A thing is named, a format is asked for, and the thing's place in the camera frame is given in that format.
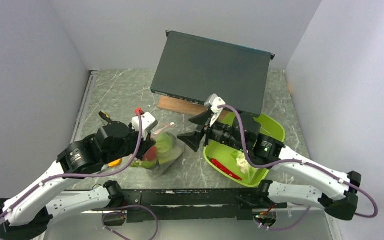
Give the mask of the clear zip top bag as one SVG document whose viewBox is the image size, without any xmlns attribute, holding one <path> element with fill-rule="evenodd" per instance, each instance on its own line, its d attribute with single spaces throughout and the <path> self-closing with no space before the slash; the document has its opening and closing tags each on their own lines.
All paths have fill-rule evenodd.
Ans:
<svg viewBox="0 0 384 240">
<path fill-rule="evenodd" d="M 175 127 L 174 122 L 158 124 L 151 133 L 151 139 L 155 141 L 155 145 L 143 155 L 141 160 L 134 160 L 130 167 L 144 169 L 153 179 L 162 176 L 185 151 L 184 143 L 174 134 Z"/>
</svg>

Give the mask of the green cabbage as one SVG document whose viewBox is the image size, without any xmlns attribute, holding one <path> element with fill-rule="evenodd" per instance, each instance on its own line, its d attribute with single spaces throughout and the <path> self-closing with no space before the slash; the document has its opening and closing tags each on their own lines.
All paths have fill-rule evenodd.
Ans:
<svg viewBox="0 0 384 240">
<path fill-rule="evenodd" d="M 171 160 L 175 155 L 173 135 L 169 132 L 163 132 L 156 136 L 155 141 L 158 160 Z"/>
</svg>

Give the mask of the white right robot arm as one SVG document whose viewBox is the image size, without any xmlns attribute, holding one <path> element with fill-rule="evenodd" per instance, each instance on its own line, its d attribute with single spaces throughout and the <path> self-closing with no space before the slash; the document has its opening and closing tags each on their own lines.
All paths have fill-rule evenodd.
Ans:
<svg viewBox="0 0 384 240">
<path fill-rule="evenodd" d="M 178 139 L 197 152 L 218 143 L 239 152 L 251 169 L 285 172 L 306 181 L 307 185 L 287 185 L 261 180 L 255 194 L 256 203 L 267 208 L 280 203 L 307 205 L 328 215 L 350 221 L 357 215 L 362 176 L 351 171 L 339 172 L 324 167 L 292 150 L 283 142 L 261 132 L 261 124 L 248 113 L 233 113 L 231 124 L 215 120 L 211 110 L 190 118 L 195 131 L 178 135 Z"/>
</svg>

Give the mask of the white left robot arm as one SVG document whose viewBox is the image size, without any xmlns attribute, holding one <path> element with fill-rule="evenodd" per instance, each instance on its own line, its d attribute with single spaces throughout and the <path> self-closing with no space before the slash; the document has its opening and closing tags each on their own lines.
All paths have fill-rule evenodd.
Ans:
<svg viewBox="0 0 384 240">
<path fill-rule="evenodd" d="M 48 225 L 89 210 L 117 210 L 126 205 L 120 185 L 103 186 L 62 199 L 59 194 L 86 178 L 103 178 L 102 168 L 115 160 L 142 159 L 155 144 L 151 130 L 157 120 L 133 117 L 130 124 L 108 120 L 95 134 L 71 143 L 50 168 L 15 197 L 0 198 L 0 238 L 31 240 Z"/>
</svg>

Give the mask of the red tomato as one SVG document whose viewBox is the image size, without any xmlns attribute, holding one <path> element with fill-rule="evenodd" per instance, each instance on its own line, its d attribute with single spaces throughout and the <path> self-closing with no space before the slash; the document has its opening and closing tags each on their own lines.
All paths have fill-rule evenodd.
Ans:
<svg viewBox="0 0 384 240">
<path fill-rule="evenodd" d="M 146 153 L 142 156 L 142 161 L 144 162 L 153 162 L 157 158 L 157 148 L 156 146 L 150 147 Z"/>
</svg>

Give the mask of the green celery stalks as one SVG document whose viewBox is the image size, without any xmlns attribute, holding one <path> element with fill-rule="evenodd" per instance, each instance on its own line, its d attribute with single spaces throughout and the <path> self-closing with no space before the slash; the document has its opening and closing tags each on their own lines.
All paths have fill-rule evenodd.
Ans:
<svg viewBox="0 0 384 240">
<path fill-rule="evenodd" d="M 157 160 L 153 160 L 153 161 L 147 161 L 147 160 L 139 160 L 139 159 L 135 159 L 131 164 L 130 164 L 130 167 L 131 168 L 142 168 L 142 169 L 146 169 L 146 170 L 150 170 L 152 168 L 154 168 L 157 164 Z"/>
</svg>

